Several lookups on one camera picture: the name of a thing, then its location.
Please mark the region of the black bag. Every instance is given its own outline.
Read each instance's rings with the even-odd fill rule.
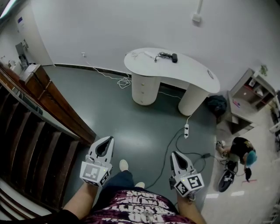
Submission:
[[[218,118],[226,112],[227,100],[222,95],[210,96],[206,98],[209,110]]]
[[[249,179],[251,178],[251,176],[252,176],[252,171],[251,171],[251,169],[250,169],[250,168],[246,168],[246,169],[245,169],[245,178],[246,178],[246,180],[247,180],[248,182],[250,182]]]

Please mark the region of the white cable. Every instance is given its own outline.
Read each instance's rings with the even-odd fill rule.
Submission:
[[[128,52],[128,53],[126,53],[126,55],[127,54],[130,54],[131,53],[131,56],[134,58],[134,60],[136,59],[136,57],[139,55],[139,54],[142,54],[142,53],[144,53],[144,52],[139,52],[139,53],[136,53],[136,52],[134,52],[134,51],[131,51],[131,52]]]
[[[182,99],[182,98],[180,98],[179,96],[172,96],[172,95],[169,95],[169,94],[164,93],[164,92],[159,92],[159,93],[162,93],[162,94],[167,95],[167,96],[171,96],[171,97],[176,97],[176,98]]]
[[[202,0],[199,0],[196,13],[199,14],[202,6]]]
[[[128,52],[127,54],[129,54],[129,53],[132,53],[134,58],[136,58],[136,57],[138,56],[138,54],[136,54],[135,52]],[[86,63],[87,63],[90,67],[92,67],[94,70],[96,70],[98,73],[100,73],[101,75],[104,75],[102,72],[100,72],[100,71],[98,71],[96,68],[94,68],[89,62],[86,61]],[[132,81],[129,80],[129,77],[130,77],[129,74],[128,74],[128,73],[126,73],[126,74],[127,74],[128,77],[127,77],[127,78],[124,77],[124,78],[122,78],[122,79],[112,78],[112,77],[107,76],[107,75],[104,75],[104,76],[105,76],[105,77],[108,77],[108,78],[110,78],[110,79],[118,80],[117,84],[119,85],[119,87],[120,87],[121,89],[124,89],[124,88],[130,86],[131,83],[132,83]],[[179,96],[172,96],[172,95],[169,95],[169,94],[164,93],[164,92],[159,92],[159,93],[162,93],[162,94],[167,95],[167,96],[171,96],[171,97],[175,97],[175,98],[181,99]]]
[[[192,115],[191,115],[191,116],[192,116]],[[190,116],[190,117],[191,117],[191,116]],[[188,119],[187,119],[187,123],[186,123],[186,124],[188,124],[188,121],[189,121],[189,118],[190,118],[190,117],[188,117]]]
[[[87,62],[86,61],[86,63],[90,66],[90,67],[92,67],[93,69],[95,69],[98,73],[100,73],[101,75],[104,75],[102,72],[100,72],[100,71],[98,71],[96,68],[94,68],[89,62]],[[128,73],[126,73],[127,74],[127,78],[122,78],[122,79],[118,79],[118,78],[112,78],[112,77],[110,77],[110,76],[107,76],[107,75],[104,75],[105,77],[108,77],[108,78],[110,78],[110,79],[116,79],[116,80],[119,80],[118,82],[117,82],[117,84],[119,85],[119,87],[121,88],[121,89],[124,89],[124,88],[126,88],[126,87],[128,87],[128,86],[130,86],[131,85],[131,80],[129,80],[128,78],[130,77],[129,76],[129,74]]]

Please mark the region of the table leg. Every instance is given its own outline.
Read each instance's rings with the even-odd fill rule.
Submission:
[[[132,72],[132,98],[140,105],[152,104],[158,95],[160,77],[148,77]]]
[[[183,98],[179,102],[178,109],[185,116],[191,116],[202,104],[209,92],[190,84]]]

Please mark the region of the blue hair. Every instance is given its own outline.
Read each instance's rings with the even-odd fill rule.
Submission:
[[[246,166],[250,167],[254,162],[257,161],[257,155],[255,151],[250,151],[246,158]]]

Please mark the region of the black cable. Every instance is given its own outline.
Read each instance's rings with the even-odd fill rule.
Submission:
[[[235,175],[236,175],[237,177],[241,177],[241,176],[243,176],[243,175],[245,174],[245,172],[244,172],[243,174],[240,174],[240,175],[237,175],[237,173],[238,173],[238,163],[237,163],[237,171],[236,171]]]
[[[220,163],[220,164],[222,164],[222,165],[224,165],[224,166],[226,165],[226,164],[222,163],[222,162],[225,162],[226,160],[220,161],[220,160],[218,160],[215,156],[212,156],[212,155],[210,155],[210,157],[215,158],[215,159],[218,161],[218,163]]]
[[[199,161],[200,159],[203,159],[204,165],[203,165],[202,169],[201,169],[200,171],[198,171],[198,173],[201,173],[201,172],[205,169],[205,167],[206,167],[206,160],[205,160],[205,158],[203,158],[203,157],[198,158],[197,160],[195,160],[195,162],[193,163],[193,166],[194,166],[194,165],[196,164],[196,162]]]
[[[159,174],[159,176],[157,177],[157,179],[156,179],[151,185],[149,185],[148,187],[146,187],[145,189],[148,189],[148,188],[154,186],[154,185],[156,184],[156,182],[159,180],[159,178],[161,177],[161,175],[162,175],[162,173],[163,173],[163,170],[164,170],[164,168],[165,168],[166,155],[167,155],[169,146],[171,145],[172,141],[175,139],[175,137],[177,136],[177,134],[178,134],[181,130],[183,130],[183,129],[185,129],[185,128],[180,128],[180,129],[176,132],[176,134],[173,136],[173,138],[170,140],[170,142],[168,143],[168,146],[166,147],[165,154],[164,154],[164,161],[163,161],[163,166],[162,166],[162,169],[161,169],[161,173]],[[224,162],[224,161],[226,161],[226,160],[220,161],[220,160],[218,160],[215,156],[211,155],[210,153],[200,154],[200,153],[196,153],[196,152],[190,152],[190,153],[184,153],[184,152],[182,152],[182,151],[179,149],[179,147],[178,147],[178,140],[179,140],[179,138],[181,138],[181,137],[183,137],[183,136],[184,136],[184,134],[181,134],[181,135],[179,135],[178,138],[176,139],[176,143],[175,143],[176,149],[177,149],[180,153],[185,154],[185,155],[190,155],[190,154],[199,155],[200,157],[193,163],[193,166],[196,164],[196,162],[198,162],[198,160],[203,159],[204,165],[203,165],[202,169],[201,169],[200,171],[198,171],[198,173],[201,173],[201,172],[205,169],[205,167],[206,167],[206,160],[205,160],[205,158],[208,158],[208,157],[213,157],[213,158],[215,158],[220,164],[222,164],[222,165],[225,166],[225,164],[222,163],[222,162]]]
[[[181,150],[179,150],[179,147],[178,147],[178,140],[179,140],[179,138],[182,137],[182,136],[184,136],[184,134],[179,135],[179,137],[178,137],[177,140],[176,140],[176,143],[175,143],[176,149],[177,149],[180,153],[185,154],[185,155],[191,155],[191,154],[193,154],[193,155],[199,155],[199,156],[202,157],[202,156],[203,156],[202,154],[199,154],[199,153],[196,153],[196,152],[185,153],[185,152],[182,152]]]
[[[164,52],[160,52],[160,53],[157,54],[156,58],[154,59],[155,62],[157,62],[157,57],[160,57],[160,58],[172,58],[172,55],[164,53]]]
[[[164,154],[164,160],[163,160],[163,166],[162,166],[160,175],[158,176],[158,178],[157,178],[151,185],[149,185],[149,186],[146,187],[145,189],[148,189],[148,188],[154,186],[155,183],[156,183],[156,182],[159,180],[159,178],[161,177],[161,175],[162,175],[162,173],[163,173],[163,170],[164,170],[164,168],[165,168],[165,160],[166,160],[166,155],[167,155],[167,152],[168,152],[168,148],[169,148],[169,146],[171,145],[172,141],[173,141],[173,140],[175,139],[175,137],[177,136],[177,134],[178,134],[181,130],[183,130],[183,129],[185,129],[185,128],[180,128],[180,129],[176,132],[176,134],[174,135],[174,137],[171,139],[171,141],[169,142],[168,146],[166,147],[165,154]]]

